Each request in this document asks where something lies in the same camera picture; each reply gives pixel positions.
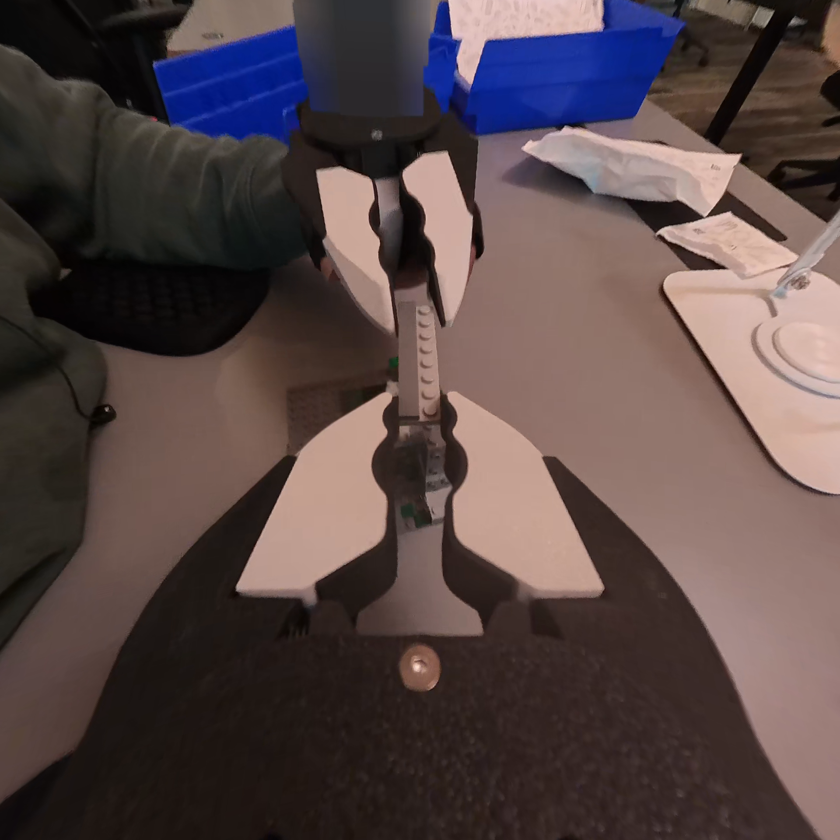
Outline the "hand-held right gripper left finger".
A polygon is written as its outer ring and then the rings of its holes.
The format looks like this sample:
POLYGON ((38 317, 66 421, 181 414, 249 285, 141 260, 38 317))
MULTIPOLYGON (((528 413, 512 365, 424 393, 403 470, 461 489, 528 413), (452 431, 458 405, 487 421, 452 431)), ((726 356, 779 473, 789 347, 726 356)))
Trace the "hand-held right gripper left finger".
POLYGON ((379 394, 301 450, 236 584, 238 595, 317 599, 328 576, 385 537, 387 496, 373 460, 393 395, 379 394))

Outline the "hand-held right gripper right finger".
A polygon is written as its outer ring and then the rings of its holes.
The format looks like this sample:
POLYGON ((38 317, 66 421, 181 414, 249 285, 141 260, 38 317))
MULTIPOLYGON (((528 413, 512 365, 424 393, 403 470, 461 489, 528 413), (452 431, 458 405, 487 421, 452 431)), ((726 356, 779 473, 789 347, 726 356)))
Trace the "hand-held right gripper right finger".
POLYGON ((502 573, 519 599, 601 596, 602 579, 540 451, 465 396, 447 397, 466 457, 450 497, 457 545, 502 573))

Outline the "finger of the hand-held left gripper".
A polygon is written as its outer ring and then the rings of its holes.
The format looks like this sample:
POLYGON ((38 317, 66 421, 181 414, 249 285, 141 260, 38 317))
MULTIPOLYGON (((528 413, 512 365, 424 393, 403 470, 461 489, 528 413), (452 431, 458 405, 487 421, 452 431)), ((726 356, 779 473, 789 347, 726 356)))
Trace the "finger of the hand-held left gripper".
POLYGON ((357 307, 396 335, 394 281, 401 251, 400 187, 394 176, 331 167, 317 172, 327 257, 357 307))
POLYGON ((473 215, 447 152, 426 152, 401 174, 402 206, 416 223, 416 246, 427 271, 438 320, 453 325, 471 272, 473 215))

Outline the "grey toy brick build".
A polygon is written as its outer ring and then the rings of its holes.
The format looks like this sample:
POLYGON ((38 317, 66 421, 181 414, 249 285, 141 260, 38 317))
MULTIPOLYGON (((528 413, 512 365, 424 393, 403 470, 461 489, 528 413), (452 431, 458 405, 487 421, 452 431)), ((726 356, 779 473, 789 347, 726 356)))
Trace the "grey toy brick build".
MULTIPOLYGON (((287 394, 289 455, 299 452, 326 427, 378 395, 397 392, 398 359, 350 378, 290 388, 287 394)), ((397 531, 444 522, 452 486, 445 474, 445 441, 438 425, 400 428, 393 461, 397 531)))

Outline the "light grey long brick plate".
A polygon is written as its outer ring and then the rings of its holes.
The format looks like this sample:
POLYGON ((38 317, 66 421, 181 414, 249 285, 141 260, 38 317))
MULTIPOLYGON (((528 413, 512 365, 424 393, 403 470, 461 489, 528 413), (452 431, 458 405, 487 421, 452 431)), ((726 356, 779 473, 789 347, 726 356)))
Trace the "light grey long brick plate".
POLYGON ((433 308, 430 304, 401 301, 396 314, 400 424, 438 423, 441 388, 433 308))

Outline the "person's left forearm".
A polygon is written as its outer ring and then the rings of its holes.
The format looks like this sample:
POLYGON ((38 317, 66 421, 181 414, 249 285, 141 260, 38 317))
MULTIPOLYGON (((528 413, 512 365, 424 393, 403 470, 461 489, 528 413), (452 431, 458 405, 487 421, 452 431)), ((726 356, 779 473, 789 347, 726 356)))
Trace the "person's left forearm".
POLYGON ((57 273, 59 256, 237 270, 304 255, 283 185, 285 147, 212 139, 119 108, 2 47, 2 273, 57 273))

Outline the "grey desk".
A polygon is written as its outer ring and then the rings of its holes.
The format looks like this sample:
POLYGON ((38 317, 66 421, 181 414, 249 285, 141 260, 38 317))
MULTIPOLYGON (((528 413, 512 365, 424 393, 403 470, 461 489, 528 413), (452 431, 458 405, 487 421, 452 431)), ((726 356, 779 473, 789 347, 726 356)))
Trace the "grey desk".
MULTIPOLYGON (((479 142, 486 252, 444 387, 561 460, 657 555, 714 638, 776 773, 838 838, 838 498, 771 465, 664 299, 678 258, 625 204, 479 142)), ((287 452, 287 391, 392 346, 303 261, 223 348, 104 345, 117 419, 91 447, 85 541, 2 650, 2 799, 77 745, 172 566, 287 452)))

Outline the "crumpled white paper bag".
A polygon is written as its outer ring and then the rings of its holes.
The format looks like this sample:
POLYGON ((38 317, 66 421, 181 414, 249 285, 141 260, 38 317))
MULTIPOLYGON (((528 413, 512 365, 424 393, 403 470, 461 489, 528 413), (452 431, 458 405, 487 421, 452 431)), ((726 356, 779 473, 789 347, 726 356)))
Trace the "crumpled white paper bag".
POLYGON ((741 162, 740 154, 619 140, 570 126, 526 142, 522 151, 576 177, 594 194, 679 203, 700 217, 718 205, 741 162))

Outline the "white paper sheet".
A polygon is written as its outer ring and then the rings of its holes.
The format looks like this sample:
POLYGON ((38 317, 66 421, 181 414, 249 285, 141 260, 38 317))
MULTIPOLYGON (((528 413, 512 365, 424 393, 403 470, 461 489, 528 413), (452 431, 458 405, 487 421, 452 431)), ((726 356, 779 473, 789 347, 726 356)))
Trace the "white paper sheet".
POLYGON ((460 41, 458 73, 471 84, 486 43, 574 35, 604 28, 603 1, 450 1, 451 33, 460 41))

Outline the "black office chair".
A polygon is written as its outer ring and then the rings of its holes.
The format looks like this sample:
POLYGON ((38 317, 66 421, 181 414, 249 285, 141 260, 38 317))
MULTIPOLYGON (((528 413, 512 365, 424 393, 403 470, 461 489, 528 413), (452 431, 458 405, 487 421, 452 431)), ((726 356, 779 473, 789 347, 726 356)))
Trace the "black office chair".
POLYGON ((778 142, 780 159, 766 180, 826 221, 838 209, 839 197, 839 73, 824 80, 818 91, 821 112, 813 108, 785 129, 778 142))
POLYGON ((2 1, 1 43, 58 80, 97 84, 121 107, 168 123, 154 73, 192 1, 2 1))

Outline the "white lamp base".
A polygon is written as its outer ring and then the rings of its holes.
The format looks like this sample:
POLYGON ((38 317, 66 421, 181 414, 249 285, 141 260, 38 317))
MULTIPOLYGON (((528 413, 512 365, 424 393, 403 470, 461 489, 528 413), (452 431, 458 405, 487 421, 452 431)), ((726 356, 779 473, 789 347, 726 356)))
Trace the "white lamp base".
POLYGON ((663 292, 772 461, 800 485, 839 493, 839 286, 816 267, 838 213, 787 269, 667 276, 663 292))

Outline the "small white paper packet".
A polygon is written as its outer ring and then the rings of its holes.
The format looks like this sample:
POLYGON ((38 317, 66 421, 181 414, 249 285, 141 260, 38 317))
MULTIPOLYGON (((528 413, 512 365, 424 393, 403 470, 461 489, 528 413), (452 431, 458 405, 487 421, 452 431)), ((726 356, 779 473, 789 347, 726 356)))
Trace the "small white paper packet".
POLYGON ((744 279, 787 268, 797 260, 795 252, 731 212, 662 227, 656 235, 744 279))

